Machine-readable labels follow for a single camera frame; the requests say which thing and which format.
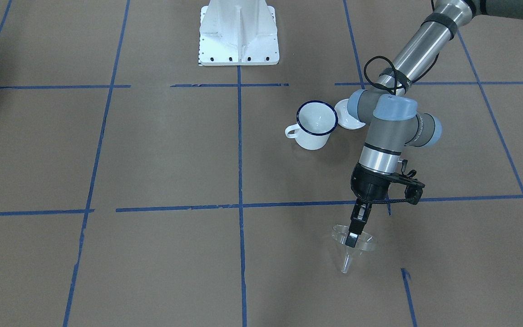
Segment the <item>silver cylinder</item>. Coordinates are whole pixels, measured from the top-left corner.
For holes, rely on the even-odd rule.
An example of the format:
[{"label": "silver cylinder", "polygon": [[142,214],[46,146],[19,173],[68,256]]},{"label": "silver cylinder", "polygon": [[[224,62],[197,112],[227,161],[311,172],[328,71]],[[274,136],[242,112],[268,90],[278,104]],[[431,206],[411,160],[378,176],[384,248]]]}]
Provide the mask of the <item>silver cylinder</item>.
[{"label": "silver cylinder", "polygon": [[359,163],[374,172],[390,174],[397,168],[399,159],[400,155],[382,153],[375,149],[363,147]]},{"label": "silver cylinder", "polygon": [[[450,17],[458,27],[466,25],[473,18],[471,9],[463,0],[440,0],[434,12]],[[399,52],[393,64],[410,80],[415,80],[423,74],[450,39],[451,32],[447,27],[434,21],[427,21]],[[395,79],[389,75],[382,75],[377,83],[392,88],[395,86]],[[396,95],[404,93],[405,89],[396,91]]]}]

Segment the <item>black strap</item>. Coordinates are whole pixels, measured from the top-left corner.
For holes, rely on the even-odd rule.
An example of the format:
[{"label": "black strap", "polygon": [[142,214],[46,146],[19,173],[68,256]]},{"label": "black strap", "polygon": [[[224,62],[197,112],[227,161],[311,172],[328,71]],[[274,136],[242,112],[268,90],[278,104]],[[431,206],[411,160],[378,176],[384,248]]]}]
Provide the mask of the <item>black strap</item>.
[{"label": "black strap", "polygon": [[455,34],[457,33],[457,24],[453,19],[451,19],[448,15],[445,15],[443,13],[437,13],[434,12],[431,15],[427,16],[425,18],[425,21],[423,21],[423,24],[427,23],[427,21],[434,21],[435,23],[439,23],[449,29],[451,32],[451,38],[449,40],[452,40]]},{"label": "black strap", "polygon": [[393,76],[393,69],[391,67],[387,67],[385,68],[382,73],[380,73],[379,77],[381,75],[388,75],[388,76],[392,76],[393,78],[397,79],[397,81],[399,81],[399,83],[401,83],[401,86],[403,88],[405,88],[405,93],[407,93],[407,91],[411,88],[411,86],[413,85],[413,81],[411,81],[407,75],[403,74],[400,70],[396,70],[397,72],[397,76]]},{"label": "black strap", "polygon": [[404,203],[413,201],[413,198],[400,198],[400,199],[373,199],[371,201],[363,198],[360,196],[360,194],[356,194],[357,201],[362,201],[364,203],[370,203],[370,204],[394,204],[394,203]]},{"label": "black strap", "polygon": [[488,15],[488,11],[485,9],[485,0],[480,0],[479,10],[481,11],[482,15]]},{"label": "black strap", "polygon": [[401,155],[400,152],[376,147],[375,145],[372,145],[372,144],[369,144],[366,142],[365,142],[365,147],[368,147],[369,149],[374,150],[374,151],[378,151],[378,152],[382,152],[382,153],[386,153],[386,154],[390,154],[390,155]]},{"label": "black strap", "polygon": [[475,15],[478,12],[478,9],[475,7],[473,0],[463,0],[463,1],[467,4],[467,6],[469,6],[469,8],[471,9],[471,14],[473,15],[473,17],[475,17]]}]

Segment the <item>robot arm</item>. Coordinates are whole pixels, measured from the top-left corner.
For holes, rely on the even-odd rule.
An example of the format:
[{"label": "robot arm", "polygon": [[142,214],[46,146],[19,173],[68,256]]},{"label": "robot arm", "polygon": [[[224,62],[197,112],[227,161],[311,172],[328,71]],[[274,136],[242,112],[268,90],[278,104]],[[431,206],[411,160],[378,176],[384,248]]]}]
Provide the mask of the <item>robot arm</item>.
[{"label": "robot arm", "polygon": [[[351,116],[370,125],[350,181],[357,201],[350,217],[347,246],[355,247],[372,204],[417,204],[423,193],[425,185],[413,178],[414,170],[405,174],[406,160],[401,160],[400,155],[407,145],[433,145],[441,136],[442,126],[431,114],[417,112],[417,102],[401,95],[432,64],[458,29],[473,17],[523,19],[523,0],[438,0],[435,7],[391,67],[383,70],[376,83],[372,83],[373,89],[356,91],[347,103]],[[395,172],[399,162],[403,164],[401,174]],[[391,183],[405,185],[405,199],[385,200]]]}]

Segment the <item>brown floor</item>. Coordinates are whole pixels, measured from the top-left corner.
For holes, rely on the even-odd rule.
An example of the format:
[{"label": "brown floor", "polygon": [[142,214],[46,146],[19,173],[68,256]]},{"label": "brown floor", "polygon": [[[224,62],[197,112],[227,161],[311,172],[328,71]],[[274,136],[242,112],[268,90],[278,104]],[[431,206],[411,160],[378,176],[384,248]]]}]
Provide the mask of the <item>brown floor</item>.
[{"label": "brown floor", "polygon": [[424,199],[376,206],[343,275],[367,129],[282,133],[430,5],[268,4],[280,64],[206,68],[207,0],[0,0],[0,327],[523,325],[523,21],[477,17],[409,91],[444,126],[404,151]]}]

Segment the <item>clear plastic funnel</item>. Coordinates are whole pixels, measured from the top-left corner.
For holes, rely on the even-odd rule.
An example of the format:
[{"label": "clear plastic funnel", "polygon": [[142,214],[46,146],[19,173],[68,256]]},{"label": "clear plastic funnel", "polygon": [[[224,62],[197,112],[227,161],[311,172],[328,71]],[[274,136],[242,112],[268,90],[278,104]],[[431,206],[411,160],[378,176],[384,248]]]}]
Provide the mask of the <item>clear plastic funnel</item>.
[{"label": "clear plastic funnel", "polygon": [[332,227],[332,239],[336,241],[336,246],[340,250],[343,258],[340,269],[342,273],[348,273],[353,256],[357,253],[361,255],[363,251],[373,251],[376,248],[376,241],[369,233],[362,232],[354,248],[345,245],[346,236],[348,236],[348,226],[334,225]]}]

